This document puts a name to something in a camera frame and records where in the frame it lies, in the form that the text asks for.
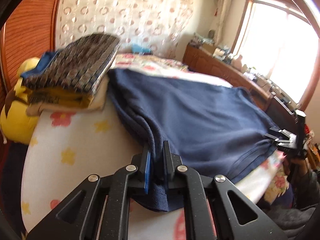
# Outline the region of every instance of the brown patterned fabric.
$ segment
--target brown patterned fabric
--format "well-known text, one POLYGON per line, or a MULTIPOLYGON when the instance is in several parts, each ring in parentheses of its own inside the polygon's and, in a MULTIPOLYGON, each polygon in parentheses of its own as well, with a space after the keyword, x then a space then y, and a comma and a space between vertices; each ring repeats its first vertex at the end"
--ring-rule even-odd
POLYGON ((82 37, 59 50, 43 73, 28 76, 22 85, 33 92, 62 88, 93 96, 111 67, 119 46, 120 39, 109 34, 94 33, 82 37))

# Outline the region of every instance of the beige folded cloth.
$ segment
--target beige folded cloth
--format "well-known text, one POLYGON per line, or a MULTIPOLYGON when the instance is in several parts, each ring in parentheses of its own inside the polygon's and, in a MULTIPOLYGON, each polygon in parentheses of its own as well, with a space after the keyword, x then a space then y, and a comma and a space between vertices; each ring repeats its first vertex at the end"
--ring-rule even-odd
POLYGON ((94 110, 102 110, 106 101, 108 82, 109 78, 105 75, 99 85, 97 93, 95 94, 92 102, 87 108, 66 107, 57 104, 39 102, 36 104, 31 104, 27 108, 26 113, 28 116, 40 116, 43 110, 56 112, 90 112, 94 110))

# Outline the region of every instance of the dark blue floor mat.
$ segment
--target dark blue floor mat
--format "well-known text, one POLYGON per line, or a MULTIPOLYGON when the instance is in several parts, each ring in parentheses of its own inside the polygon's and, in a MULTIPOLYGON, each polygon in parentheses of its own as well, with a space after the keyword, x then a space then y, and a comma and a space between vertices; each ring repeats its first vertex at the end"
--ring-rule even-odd
POLYGON ((27 150, 27 145, 12 142, 1 174, 2 212, 20 237, 26 231, 21 215, 21 181, 27 150))

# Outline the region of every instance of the stuffed animal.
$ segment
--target stuffed animal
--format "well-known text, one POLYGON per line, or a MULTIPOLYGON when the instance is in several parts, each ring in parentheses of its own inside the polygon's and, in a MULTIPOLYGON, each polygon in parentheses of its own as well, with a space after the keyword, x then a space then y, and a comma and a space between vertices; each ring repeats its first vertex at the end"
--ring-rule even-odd
MULTIPOLYGON (((39 58, 24 61, 18 69, 17 76, 36 67, 39 58)), ((5 105, 0 114, 0 128, 3 135, 9 140, 29 144, 39 117, 30 117, 26 114, 28 108, 27 93, 10 90, 5 98, 5 105)))

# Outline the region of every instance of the wooden dresser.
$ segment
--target wooden dresser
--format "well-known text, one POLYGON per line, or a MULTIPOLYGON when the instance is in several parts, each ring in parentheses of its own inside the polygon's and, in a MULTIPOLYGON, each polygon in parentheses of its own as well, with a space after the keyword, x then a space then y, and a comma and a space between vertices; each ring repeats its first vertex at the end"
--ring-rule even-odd
POLYGON ((235 87, 247 88, 257 106, 262 110, 265 110, 269 99, 269 93, 265 92, 256 83, 249 80, 230 65, 212 57, 205 50, 196 49, 187 45, 182 62, 188 65, 192 71, 220 77, 235 87))

